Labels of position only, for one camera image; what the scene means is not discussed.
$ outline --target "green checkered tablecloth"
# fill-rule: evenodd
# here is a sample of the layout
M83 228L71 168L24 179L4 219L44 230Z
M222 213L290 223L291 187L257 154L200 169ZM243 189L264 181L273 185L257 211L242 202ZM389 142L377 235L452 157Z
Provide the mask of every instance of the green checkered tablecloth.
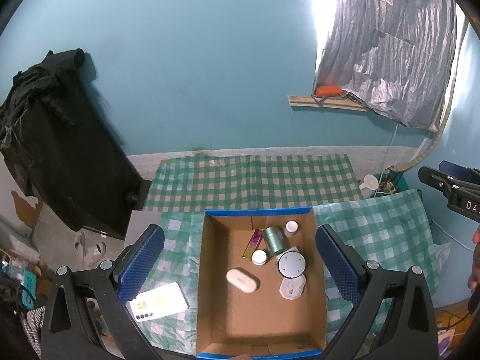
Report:
M383 268L398 271L420 266L430 294L435 293L438 286L435 247L427 215L415 190L358 202L324 204L313 209L317 224L330 224L340 239L353 246L364 260L376 260ZM329 342L344 323L352 304L340 297L326 267L325 290ZM389 302L384 300L372 332L381 329L388 307Z
M137 324L152 345L190 355L195 355L197 341L197 287L204 217L204 214L162 212L159 224L165 232L165 247L140 290L178 283L189 308Z
M158 168L144 210L282 208L362 198L346 154L313 157L210 157L165 161Z

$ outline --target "round silver lid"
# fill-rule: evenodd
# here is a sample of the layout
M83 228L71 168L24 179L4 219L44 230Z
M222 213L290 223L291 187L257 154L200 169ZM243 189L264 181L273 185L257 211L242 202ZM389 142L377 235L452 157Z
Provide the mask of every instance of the round silver lid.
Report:
M305 259L297 251L288 251L278 260L278 270L284 278L298 278L305 271Z

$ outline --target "small white jar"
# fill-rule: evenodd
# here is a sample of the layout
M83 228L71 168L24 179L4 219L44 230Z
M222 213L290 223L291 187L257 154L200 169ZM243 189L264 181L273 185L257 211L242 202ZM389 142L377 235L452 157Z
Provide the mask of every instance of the small white jar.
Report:
M263 266L267 262L267 253L264 250L258 249L251 255L251 262L256 266Z
M285 236L291 237L297 232L298 229L299 229L299 225L297 222L288 221L285 225L285 230L284 230Z

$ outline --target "slipper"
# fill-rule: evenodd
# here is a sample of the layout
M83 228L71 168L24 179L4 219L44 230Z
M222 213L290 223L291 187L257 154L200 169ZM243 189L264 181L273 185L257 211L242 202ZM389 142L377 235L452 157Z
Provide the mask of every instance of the slipper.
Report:
M83 231L81 231L80 234L75 237L75 249L77 250L78 258L80 261L83 261L86 255L85 233Z
M83 262L87 265L88 268L95 268L102 260L103 256L105 256L106 251L107 246L105 245L105 242L100 242L88 249L85 258L83 259Z

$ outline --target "wooden window sill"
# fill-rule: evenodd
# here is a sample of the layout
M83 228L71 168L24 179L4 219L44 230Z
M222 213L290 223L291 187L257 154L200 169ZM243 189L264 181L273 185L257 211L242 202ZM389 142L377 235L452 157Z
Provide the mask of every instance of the wooden window sill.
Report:
M289 103L292 107L325 107L349 109L352 111L368 111L363 105L349 99L326 99L322 105L318 105L311 97L289 96Z

